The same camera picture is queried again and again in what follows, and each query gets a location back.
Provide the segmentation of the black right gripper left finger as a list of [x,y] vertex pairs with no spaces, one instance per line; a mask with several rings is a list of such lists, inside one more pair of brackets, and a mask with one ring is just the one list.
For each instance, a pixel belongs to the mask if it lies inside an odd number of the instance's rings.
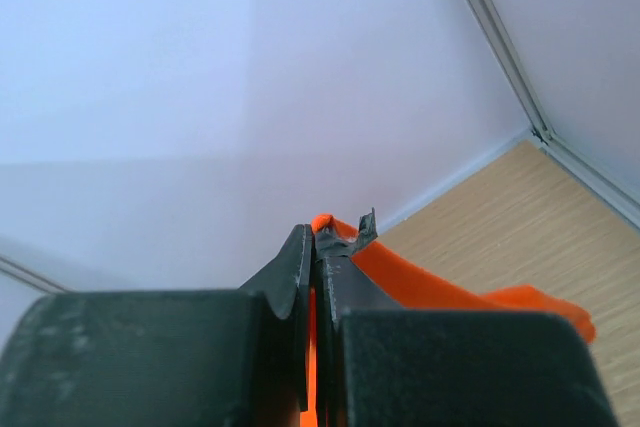
[[43,297],[1,355],[5,426],[290,426],[308,407],[313,234],[241,287]]

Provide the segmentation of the orange t shirt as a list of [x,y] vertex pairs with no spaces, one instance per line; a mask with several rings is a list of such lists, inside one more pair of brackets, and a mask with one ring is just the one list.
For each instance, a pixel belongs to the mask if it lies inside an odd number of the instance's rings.
[[[332,228],[342,240],[355,240],[358,231],[331,214],[320,214],[311,222],[314,234]],[[475,294],[441,278],[373,241],[353,257],[354,263],[392,299],[413,309],[522,310],[560,315],[568,320],[587,342],[596,338],[590,314],[582,307],[537,290],[531,285],[511,286],[486,294]],[[310,346],[308,409],[300,414],[299,426],[319,426],[317,420],[317,322],[315,290],[310,297]]]

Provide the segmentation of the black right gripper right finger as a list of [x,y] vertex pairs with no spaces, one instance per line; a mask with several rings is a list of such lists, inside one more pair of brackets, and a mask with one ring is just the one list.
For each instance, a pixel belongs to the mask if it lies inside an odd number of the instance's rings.
[[319,426],[614,426],[589,346],[541,311],[403,307],[354,263],[378,241],[315,237]]

